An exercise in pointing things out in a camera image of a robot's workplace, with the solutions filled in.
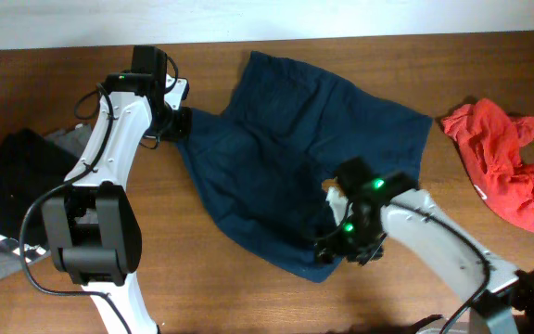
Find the navy blue shorts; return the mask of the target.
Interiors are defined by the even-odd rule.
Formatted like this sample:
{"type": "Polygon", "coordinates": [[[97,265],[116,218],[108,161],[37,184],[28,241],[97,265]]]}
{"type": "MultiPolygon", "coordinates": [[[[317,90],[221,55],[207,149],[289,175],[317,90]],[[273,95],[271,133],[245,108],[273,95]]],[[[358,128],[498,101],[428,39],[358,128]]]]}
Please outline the navy blue shorts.
{"type": "Polygon", "coordinates": [[[263,260],[314,283],[332,264],[314,241],[336,226],[322,188],[354,158],[417,178],[432,120],[330,71],[254,51],[223,113],[194,109],[177,147],[217,227],[263,260]]]}

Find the red mesh garment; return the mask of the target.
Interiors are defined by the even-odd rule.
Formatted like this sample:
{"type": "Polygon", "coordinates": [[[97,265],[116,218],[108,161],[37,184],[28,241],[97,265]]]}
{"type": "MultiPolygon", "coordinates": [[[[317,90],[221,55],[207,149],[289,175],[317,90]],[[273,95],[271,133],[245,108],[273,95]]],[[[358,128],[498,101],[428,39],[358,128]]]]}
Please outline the red mesh garment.
{"type": "Polygon", "coordinates": [[[465,103],[440,119],[470,182],[504,221],[534,233],[534,163],[521,150],[534,140],[534,116],[514,116],[488,98],[465,103]]]}

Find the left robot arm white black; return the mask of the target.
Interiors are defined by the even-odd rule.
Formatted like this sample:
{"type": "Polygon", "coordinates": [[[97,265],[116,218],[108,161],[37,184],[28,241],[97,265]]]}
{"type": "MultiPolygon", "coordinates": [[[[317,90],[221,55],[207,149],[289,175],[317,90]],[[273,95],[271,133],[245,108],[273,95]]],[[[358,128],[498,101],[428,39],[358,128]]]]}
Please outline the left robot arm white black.
{"type": "Polygon", "coordinates": [[[188,82],[168,73],[174,65],[155,46],[134,47],[130,69],[96,86],[98,118],[77,164],[37,205],[55,268],[93,300],[110,333],[159,332],[137,280],[143,240],[126,186],[144,139],[190,134],[188,82]]]}

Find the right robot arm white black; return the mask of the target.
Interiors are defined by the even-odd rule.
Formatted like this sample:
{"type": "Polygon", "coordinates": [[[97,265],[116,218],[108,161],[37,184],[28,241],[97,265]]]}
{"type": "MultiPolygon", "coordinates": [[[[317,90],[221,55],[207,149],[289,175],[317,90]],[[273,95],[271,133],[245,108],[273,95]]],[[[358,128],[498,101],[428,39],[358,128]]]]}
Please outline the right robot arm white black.
{"type": "Polygon", "coordinates": [[[365,265],[392,238],[409,249],[461,300],[422,333],[534,333],[534,270],[525,272],[455,223],[405,173],[377,176],[360,158],[341,163],[327,200],[337,226],[314,242],[318,263],[365,265]]]}

